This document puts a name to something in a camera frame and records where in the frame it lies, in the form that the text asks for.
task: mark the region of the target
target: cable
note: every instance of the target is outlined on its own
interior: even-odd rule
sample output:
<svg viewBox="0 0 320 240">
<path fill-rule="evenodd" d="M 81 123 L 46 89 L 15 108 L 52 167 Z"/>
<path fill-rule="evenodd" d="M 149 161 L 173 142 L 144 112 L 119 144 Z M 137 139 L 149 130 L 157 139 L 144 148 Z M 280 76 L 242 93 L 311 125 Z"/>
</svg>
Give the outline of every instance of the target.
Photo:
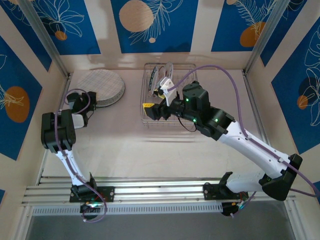
<svg viewBox="0 0 320 240">
<path fill-rule="evenodd" d="M 252 193 L 252 195 L 244 202 L 244 204 L 242 205 L 241 209 L 244 209 L 245 206 L 247 206 L 250 203 L 250 201 L 254 198 L 256 193 L 257 193 L 256 191 L 254 191 Z"/>
<path fill-rule="evenodd" d="M 87 94 L 88 96 L 88 104 L 83 108 L 81 109 L 80 111 L 76 112 L 75 114 L 79 114 L 81 113 L 82 111 L 84 111 L 85 109 L 87 109 L 90 105 L 90 96 L 89 94 L 84 91 L 83 89 L 80 89 L 80 88 L 75 88 L 75 89 L 72 89 L 72 90 L 69 90 L 65 96 L 64 96 L 64 99 L 66 99 L 67 95 L 70 93 L 70 92 L 74 92 L 74 91 L 81 91 L 81 92 L 84 92 Z M 68 166 L 68 168 L 70 169 L 71 173 L 76 177 L 76 179 L 78 179 L 83 185 L 85 185 L 88 189 L 90 189 L 92 192 L 94 192 L 103 202 L 103 205 L 104 205 L 104 213 L 102 215 L 102 217 L 100 217 L 99 219 L 96 219 L 96 220 L 87 220 L 85 219 L 84 217 L 84 214 L 82 215 L 82 218 L 83 218 L 83 221 L 86 222 L 86 223 L 97 223 L 99 221 L 101 221 L 102 219 L 105 218 L 106 214 L 107 214 L 107 203 L 105 201 L 105 199 L 101 196 L 101 194 L 95 190 L 93 187 L 91 187 L 89 184 L 87 184 L 82 178 L 81 176 L 79 176 L 79 174 L 77 172 L 75 172 L 75 170 L 73 169 L 71 163 L 70 163 L 70 160 L 68 158 L 68 155 L 66 154 L 66 152 L 62 149 L 61 145 L 60 145 L 60 141 L 59 141 L 59 137 L 58 137 L 58 113 L 59 113 L 59 109 L 55 112 L 54 114 L 54 137 L 55 137 L 55 141 L 56 141 L 56 145 L 59 149 L 59 151 L 62 153 L 62 155 L 65 157 L 65 162 Z"/>
<path fill-rule="evenodd" d="M 92 117 L 92 115 L 95 113 L 95 110 L 92 111 L 91 115 L 88 117 L 88 121 L 89 119 Z"/>
<path fill-rule="evenodd" d="M 188 128 L 186 128 L 186 126 L 183 125 L 183 123 L 181 122 L 180 117 L 178 117 L 178 121 L 179 121 L 179 123 L 181 124 L 181 126 L 184 127 L 188 132 L 194 133 L 195 131 L 197 131 L 197 128 L 195 128 L 195 130 L 193 130 L 193 131 L 191 131 L 191 130 L 189 130 Z"/>
<path fill-rule="evenodd" d="M 252 139 L 251 137 L 249 137 L 249 135 L 247 134 L 246 130 L 245 130 L 245 127 L 244 127 L 244 123 L 243 123 L 243 120 L 242 120 L 242 114 L 241 114 L 241 106 L 240 106 L 240 96 L 239 96 L 239 91 L 238 91 L 238 88 L 237 88 L 237 85 L 236 85 L 236 82 L 235 80 L 233 79 L 233 77 L 230 75 L 230 73 L 225 70 L 223 67 L 221 66 L 218 66 L 218 65 L 214 65 L 214 64 L 208 64 L 208 65 L 203 65 L 203 66 L 198 66 L 198 67 L 195 67 L 194 69 L 190 70 L 186 75 L 184 75 L 184 77 L 176 84 L 174 85 L 173 87 L 169 88 L 168 89 L 168 92 L 169 91 L 172 91 L 174 89 L 176 89 L 184 80 L 187 79 L 187 77 L 189 75 L 191 75 L 193 72 L 199 70 L 199 69 L 204 69 L 204 68 L 216 68 L 216 69 L 219 69 L 221 70 L 222 72 L 224 72 L 228 78 L 230 79 L 232 85 L 233 85 L 233 88 L 234 88 L 234 91 L 235 91 L 235 97 L 236 97 L 236 104 L 237 104 L 237 108 L 238 108 L 238 118 L 239 118 L 239 125 L 240 125 L 240 128 L 243 132 L 243 135 L 249 140 L 251 141 L 253 144 L 255 144 L 257 147 L 259 147 L 260 149 L 264 150 L 265 152 L 267 152 L 268 154 L 270 154 L 271 156 L 273 156 L 275 159 L 277 159 L 278 161 L 281 159 L 280 156 L 278 156 L 277 154 L 275 154 L 273 151 L 269 150 L 268 148 L 266 148 L 265 146 L 263 146 L 262 144 L 260 144 L 259 142 L 255 141 L 254 139 Z M 305 177 L 298 169 L 296 169 L 295 167 L 291 166 L 289 163 L 285 162 L 285 161 L 282 161 L 283 164 L 285 164 L 287 167 L 291 168 L 293 171 L 295 171 L 297 174 L 299 174 L 311 187 L 312 189 L 314 190 L 314 192 L 316 193 L 316 195 L 314 195 L 314 197 L 320 197 L 320 192 L 319 190 L 317 189 L 317 187 L 310 181 L 307 179 L 307 177 Z"/>
<path fill-rule="evenodd" d="M 292 169 L 294 172 L 296 172 L 301 178 L 303 178 L 312 187 L 315 195 L 312 195 L 310 193 L 306 194 L 307 192 L 304 192 L 304 191 L 301 191 L 301 190 L 296 190 L 296 189 L 291 189 L 292 191 L 294 191 L 296 193 L 300 193 L 300 194 L 305 194 L 307 196 L 312 195 L 310 197 L 315 197 L 315 198 L 320 197 L 320 191 L 318 190 L 318 188 L 302 172 L 300 172 L 295 167 L 293 167 L 292 165 L 290 165 L 289 163 L 287 163 L 285 161 L 283 161 L 282 163 L 284 165 L 286 165 L 288 168 Z"/>
</svg>

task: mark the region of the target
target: metal rail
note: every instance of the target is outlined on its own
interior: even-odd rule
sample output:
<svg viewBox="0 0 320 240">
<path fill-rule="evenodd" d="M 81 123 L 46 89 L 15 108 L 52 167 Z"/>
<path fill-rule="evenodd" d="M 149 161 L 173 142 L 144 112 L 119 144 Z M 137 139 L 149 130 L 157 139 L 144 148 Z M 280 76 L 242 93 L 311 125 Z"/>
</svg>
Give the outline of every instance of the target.
<svg viewBox="0 0 320 240">
<path fill-rule="evenodd" d="M 235 199 L 221 201 L 205 201 L 203 185 L 205 183 L 218 184 L 217 178 L 104 178 L 96 177 L 98 186 L 114 186 L 114 202 L 109 204 L 173 204 L 173 203 L 222 203 Z M 26 188 L 23 206 L 48 205 L 79 205 L 70 203 L 71 181 L 67 177 L 43 178 L 40 185 Z M 255 201 L 269 201 L 272 198 L 259 193 Z"/>
<path fill-rule="evenodd" d="M 255 120 L 255 124 L 257 126 L 257 130 L 258 130 L 259 136 L 260 136 L 262 141 L 264 141 L 268 145 L 271 145 L 271 143 L 270 143 L 270 141 L 268 139 L 268 136 L 266 134 L 264 125 L 262 123 L 262 119 L 260 117 L 260 113 L 259 113 L 259 110 L 258 110 L 258 107 L 257 107 L 257 103 L 256 103 L 256 100 L 255 100 L 254 93 L 253 93 L 251 85 L 250 85 L 250 81 L 248 80 L 247 75 L 244 72 L 242 72 L 242 73 L 243 73 L 243 81 L 244 81 L 244 84 L 245 84 L 246 92 L 248 93 L 249 101 L 250 101 L 250 104 L 251 104 L 251 108 L 252 108 L 252 112 L 253 112 L 253 116 L 254 116 L 254 120 Z"/>
<path fill-rule="evenodd" d="M 265 46 L 267 45 L 272 33 L 277 27 L 283 13 L 288 7 L 288 4 L 291 0 L 275 0 L 277 3 L 275 4 L 270 16 L 265 24 L 265 27 L 262 30 L 258 40 L 256 41 L 255 46 L 253 47 L 251 56 L 244 68 L 244 73 L 248 74 L 252 69 L 252 66 L 255 64 L 256 60 L 260 57 L 263 52 Z"/>
</svg>

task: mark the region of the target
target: metal dish rack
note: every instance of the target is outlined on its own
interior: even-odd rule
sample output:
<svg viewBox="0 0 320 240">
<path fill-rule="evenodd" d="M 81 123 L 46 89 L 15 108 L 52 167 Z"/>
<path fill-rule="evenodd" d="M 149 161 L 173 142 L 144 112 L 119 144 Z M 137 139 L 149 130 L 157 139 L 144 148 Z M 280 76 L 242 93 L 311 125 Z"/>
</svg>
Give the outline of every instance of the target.
<svg viewBox="0 0 320 240">
<path fill-rule="evenodd" d="M 149 85 L 149 80 L 154 67 L 158 66 L 160 69 L 161 66 L 164 66 L 164 65 L 165 63 L 146 63 L 144 65 L 144 73 L 143 73 L 141 97 L 140 97 L 140 106 L 141 106 L 140 116 L 145 126 L 180 126 L 180 123 L 176 116 L 171 116 L 169 117 L 168 120 L 161 119 L 159 121 L 154 121 L 146 115 L 142 107 L 143 103 L 159 104 L 162 101 L 160 97 L 148 96 L 148 85 Z M 173 63 L 173 79 L 172 79 L 173 83 L 177 84 L 179 80 L 181 80 L 190 70 L 194 69 L 195 67 L 196 65 L 193 63 Z M 192 83 L 193 81 L 198 81 L 196 71 L 190 74 L 187 77 L 187 79 L 176 88 L 176 90 L 179 92 L 179 94 L 182 93 L 182 89 L 184 88 L 184 86 Z M 181 119 L 181 122 L 185 126 L 194 125 L 193 122 L 186 121 L 184 119 Z"/>
</svg>

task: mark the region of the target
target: white line drawing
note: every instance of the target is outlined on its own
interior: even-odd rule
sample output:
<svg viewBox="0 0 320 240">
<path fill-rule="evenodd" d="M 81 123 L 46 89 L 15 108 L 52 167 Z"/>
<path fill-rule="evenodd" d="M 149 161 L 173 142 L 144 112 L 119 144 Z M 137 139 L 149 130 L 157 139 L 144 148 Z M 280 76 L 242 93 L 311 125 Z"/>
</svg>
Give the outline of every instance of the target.
<svg viewBox="0 0 320 240">
<path fill-rule="evenodd" d="M 266 18 L 270 15 L 278 1 L 279 0 L 270 0 L 269 3 L 267 3 L 267 0 L 264 0 L 260 8 L 256 5 L 256 0 L 235 0 L 231 3 L 238 8 L 238 12 L 240 16 L 245 19 L 246 24 L 254 29 L 254 37 L 255 40 L 257 40 L 262 31 L 262 26 L 264 26 L 263 22 L 267 20 Z M 299 11 L 304 1 L 305 0 L 290 1 L 282 17 L 287 20 L 289 12 Z"/>
<path fill-rule="evenodd" d="M 24 24 L 30 26 L 28 20 L 26 19 L 25 15 L 21 11 L 20 7 L 17 4 L 9 0 L 2 0 L 3 4 L 10 10 L 12 15 L 18 19 L 19 21 L 23 22 Z"/>
<path fill-rule="evenodd" d="M 255 40 L 257 40 L 262 31 L 262 23 L 274 9 L 278 0 L 270 0 L 269 3 L 264 0 L 259 8 L 255 0 L 237 0 L 234 5 L 238 7 L 240 16 L 245 19 L 246 24 L 254 29 Z"/>
<path fill-rule="evenodd" d="M 2 1 L 10 9 L 15 18 L 30 26 L 18 5 L 7 0 Z M 82 37 L 83 33 L 77 24 L 83 22 L 85 16 L 76 11 L 69 10 L 69 0 L 34 0 L 31 3 L 49 34 L 51 30 L 51 35 L 55 35 L 61 41 L 67 39 L 66 33 Z"/>
<path fill-rule="evenodd" d="M 298 107 L 301 109 L 311 107 L 310 126 L 315 127 L 320 124 L 320 26 L 311 38 L 305 54 L 304 65 L 307 67 L 305 72 L 308 76 L 309 86 L 299 97 Z"/>
<path fill-rule="evenodd" d="M 177 10 L 184 0 L 145 0 L 145 4 L 151 9 L 153 14 L 153 23 L 151 26 L 139 32 L 131 32 L 129 39 L 132 39 L 130 45 L 137 43 L 138 41 L 147 41 L 154 43 L 158 36 L 166 30 L 171 24 L 169 14 Z"/>
<path fill-rule="evenodd" d="M 0 70 L 4 67 L 6 64 L 7 56 L 0 54 Z M 20 106 L 23 106 L 23 102 L 21 102 L 24 99 L 24 97 L 14 97 L 10 94 L 6 93 L 6 91 L 2 88 L 0 84 L 0 110 L 4 108 L 5 105 L 10 106 L 10 104 L 17 104 Z"/>
<path fill-rule="evenodd" d="M 282 14 L 282 17 L 285 19 L 285 20 L 288 20 L 288 15 L 289 15 L 289 12 L 296 12 L 296 11 L 299 11 L 302 6 L 304 5 L 304 2 L 306 0 L 296 0 L 296 1 L 290 1 L 288 6 L 286 7 L 286 10 L 284 11 L 284 13 Z"/>
</svg>

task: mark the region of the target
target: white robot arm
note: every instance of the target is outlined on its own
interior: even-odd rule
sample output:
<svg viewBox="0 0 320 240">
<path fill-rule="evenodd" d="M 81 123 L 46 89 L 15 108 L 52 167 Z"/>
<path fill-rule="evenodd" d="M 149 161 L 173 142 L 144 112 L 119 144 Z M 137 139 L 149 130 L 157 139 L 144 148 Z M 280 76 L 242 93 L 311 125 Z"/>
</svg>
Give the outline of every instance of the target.
<svg viewBox="0 0 320 240">
<path fill-rule="evenodd" d="M 289 156 L 277 151 L 246 131 L 234 117 L 212 107 L 208 92 L 197 81 L 183 88 L 183 99 L 169 90 L 173 86 L 169 78 L 160 83 L 159 91 L 165 99 L 160 104 L 147 103 L 143 106 L 148 117 L 167 120 L 175 115 L 194 122 L 203 135 L 236 149 L 262 169 L 261 172 L 246 174 L 227 172 L 215 190 L 226 198 L 240 192 L 263 191 L 276 200 L 284 201 L 297 174 L 283 161 L 299 169 L 302 158 L 297 154 Z M 223 198 L 221 194 L 217 195 L 219 199 Z"/>
</svg>

